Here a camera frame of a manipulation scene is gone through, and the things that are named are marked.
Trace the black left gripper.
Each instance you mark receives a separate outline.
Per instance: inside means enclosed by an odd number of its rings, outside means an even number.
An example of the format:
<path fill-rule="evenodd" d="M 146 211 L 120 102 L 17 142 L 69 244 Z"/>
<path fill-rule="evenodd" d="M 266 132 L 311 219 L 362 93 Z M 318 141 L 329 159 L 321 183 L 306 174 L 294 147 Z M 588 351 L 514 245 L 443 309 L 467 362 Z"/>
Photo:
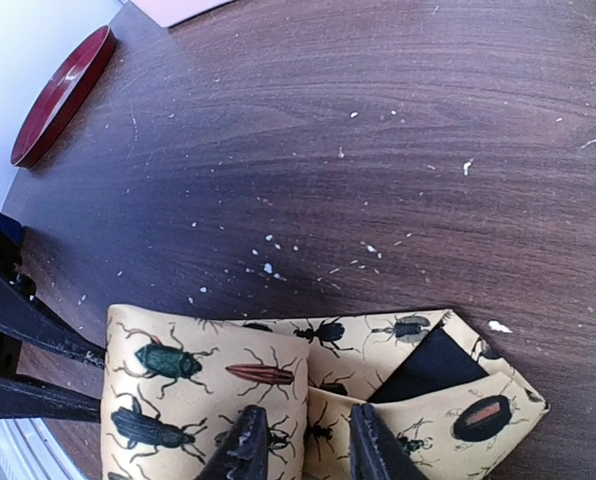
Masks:
<path fill-rule="evenodd" d="M 0 332 L 72 360 L 104 367 L 105 349 L 84 338 L 19 273 L 25 228 L 0 212 Z M 0 375 L 0 419 L 99 420 L 100 400 L 24 375 Z"/>

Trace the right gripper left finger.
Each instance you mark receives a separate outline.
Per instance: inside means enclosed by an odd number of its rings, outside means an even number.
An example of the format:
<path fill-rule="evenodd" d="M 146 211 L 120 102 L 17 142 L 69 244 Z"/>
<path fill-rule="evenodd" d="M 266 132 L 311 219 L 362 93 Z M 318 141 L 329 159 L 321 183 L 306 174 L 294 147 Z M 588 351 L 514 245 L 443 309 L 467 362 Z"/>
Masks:
<path fill-rule="evenodd" d="M 268 444 L 266 410 L 255 405 L 246 406 L 206 464 L 205 478 L 266 479 Z"/>

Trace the leopard print tie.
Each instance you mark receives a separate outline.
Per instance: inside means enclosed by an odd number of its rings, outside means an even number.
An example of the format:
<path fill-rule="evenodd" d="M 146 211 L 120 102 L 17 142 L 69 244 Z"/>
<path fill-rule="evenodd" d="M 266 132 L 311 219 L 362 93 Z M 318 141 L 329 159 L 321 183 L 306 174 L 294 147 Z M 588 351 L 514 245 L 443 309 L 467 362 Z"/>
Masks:
<path fill-rule="evenodd" d="M 246 407 L 267 418 L 271 479 L 348 479 L 356 405 L 416 474 L 488 477 L 548 401 L 450 309 L 218 321 L 109 308 L 106 479 L 191 479 Z"/>

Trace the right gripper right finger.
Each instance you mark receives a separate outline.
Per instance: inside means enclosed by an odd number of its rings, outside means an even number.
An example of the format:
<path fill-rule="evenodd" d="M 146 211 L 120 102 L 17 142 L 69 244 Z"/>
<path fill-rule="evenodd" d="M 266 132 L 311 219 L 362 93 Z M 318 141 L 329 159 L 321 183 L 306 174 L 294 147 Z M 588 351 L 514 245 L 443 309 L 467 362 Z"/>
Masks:
<path fill-rule="evenodd" d="M 354 480 L 425 479 L 369 403 L 351 408 L 349 462 Z"/>

